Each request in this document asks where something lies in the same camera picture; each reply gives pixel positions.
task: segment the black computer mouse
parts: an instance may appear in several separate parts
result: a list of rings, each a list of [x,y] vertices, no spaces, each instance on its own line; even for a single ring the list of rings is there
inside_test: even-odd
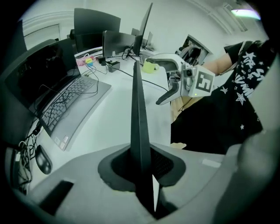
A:
[[[35,159],[39,169],[44,174],[50,174],[53,168],[52,161],[48,157],[46,151],[41,145],[38,145],[35,151]]]

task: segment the white desk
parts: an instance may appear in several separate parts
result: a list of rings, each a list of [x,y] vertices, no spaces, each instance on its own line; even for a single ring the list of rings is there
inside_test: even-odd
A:
[[[120,69],[133,75],[134,60],[119,60]],[[94,62],[97,70],[106,73],[106,67]],[[86,66],[79,67],[82,74],[87,70]],[[45,130],[37,137],[37,144],[44,147],[45,151],[52,160],[53,171],[70,161],[71,159],[90,152],[102,150],[114,145],[130,142],[130,123],[131,123],[131,101],[132,101],[132,82],[133,78],[120,72],[108,72],[102,74],[95,72],[99,80],[110,84],[112,87],[107,96],[92,113],[89,120],[81,128],[73,145],[66,151],[61,151],[59,147],[48,136]],[[166,71],[160,67],[153,74],[141,72],[142,79],[160,85],[168,89]],[[171,110],[170,104],[162,106],[156,105],[156,101],[165,91],[155,85],[143,82],[143,89],[146,102],[148,129],[150,142],[170,146],[171,133]],[[47,175],[43,174],[35,160],[32,160],[33,180],[30,189],[34,188]]]

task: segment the laptop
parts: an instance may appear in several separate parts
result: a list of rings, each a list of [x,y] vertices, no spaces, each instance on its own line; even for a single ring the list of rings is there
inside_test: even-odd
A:
[[[63,151],[111,87],[80,74],[69,38],[28,56],[5,83]]]

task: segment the keyboard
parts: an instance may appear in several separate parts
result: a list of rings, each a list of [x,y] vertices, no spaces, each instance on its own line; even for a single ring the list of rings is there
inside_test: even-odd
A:
[[[66,112],[67,108],[90,86],[93,80],[79,78],[72,83],[66,90],[56,99],[44,113],[42,119],[48,128],[52,131],[58,123],[60,117]]]
[[[142,65],[144,65],[144,62],[147,58],[149,58],[150,56],[146,55],[146,54],[140,54],[140,63]]]

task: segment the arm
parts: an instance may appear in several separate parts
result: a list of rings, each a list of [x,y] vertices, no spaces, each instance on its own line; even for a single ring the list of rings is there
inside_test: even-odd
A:
[[[229,54],[226,53],[222,57],[214,61],[207,62],[202,66],[215,73],[216,75],[219,75],[232,66],[232,61]]]

